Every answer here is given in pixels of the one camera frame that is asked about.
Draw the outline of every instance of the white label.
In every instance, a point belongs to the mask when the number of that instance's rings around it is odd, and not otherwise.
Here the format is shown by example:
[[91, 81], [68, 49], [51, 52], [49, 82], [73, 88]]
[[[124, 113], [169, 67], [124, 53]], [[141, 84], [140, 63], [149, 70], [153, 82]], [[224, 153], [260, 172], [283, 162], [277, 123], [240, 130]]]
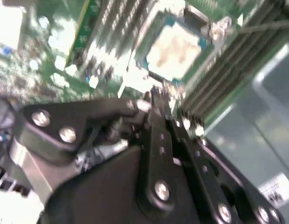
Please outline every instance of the white label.
[[258, 189], [277, 208], [289, 202], [289, 180], [284, 173], [263, 183]]

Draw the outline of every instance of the bolt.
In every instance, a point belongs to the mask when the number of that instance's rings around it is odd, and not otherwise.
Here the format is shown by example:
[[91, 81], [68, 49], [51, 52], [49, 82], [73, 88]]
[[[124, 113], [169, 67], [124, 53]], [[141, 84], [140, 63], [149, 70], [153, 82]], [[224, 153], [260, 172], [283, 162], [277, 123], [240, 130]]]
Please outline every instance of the bolt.
[[130, 108], [130, 109], [134, 109], [133, 101], [132, 101], [132, 100], [127, 101], [127, 106], [128, 106], [128, 108]]
[[265, 222], [269, 222], [269, 215], [268, 213], [266, 212], [266, 210], [263, 208], [263, 207], [258, 207], [258, 212], [261, 216], [261, 218], [265, 221]]
[[45, 127], [50, 124], [50, 117], [47, 112], [35, 112], [31, 118], [37, 126]]
[[202, 127], [201, 125], [197, 125], [197, 127], [195, 129], [195, 134], [198, 137], [203, 136], [204, 135], [204, 127]]
[[73, 143], [77, 137], [74, 128], [64, 127], [59, 131], [60, 138], [68, 143]]
[[208, 168], [206, 166], [203, 166], [202, 167], [202, 170], [204, 171], [204, 173], [207, 173], [208, 172]]
[[278, 216], [277, 211], [275, 209], [270, 209], [270, 213], [277, 222], [280, 222], [279, 216]]
[[165, 181], [155, 183], [155, 192], [161, 200], [167, 201], [169, 199], [170, 192]]
[[232, 215], [231, 215], [228, 207], [225, 204], [220, 203], [218, 205], [218, 210], [219, 210], [219, 213], [220, 213], [222, 219], [227, 223], [231, 223]]
[[165, 154], [165, 149], [163, 147], [160, 148], [160, 154], [161, 155]]
[[206, 146], [206, 140], [205, 139], [202, 139], [201, 142], [204, 146]]

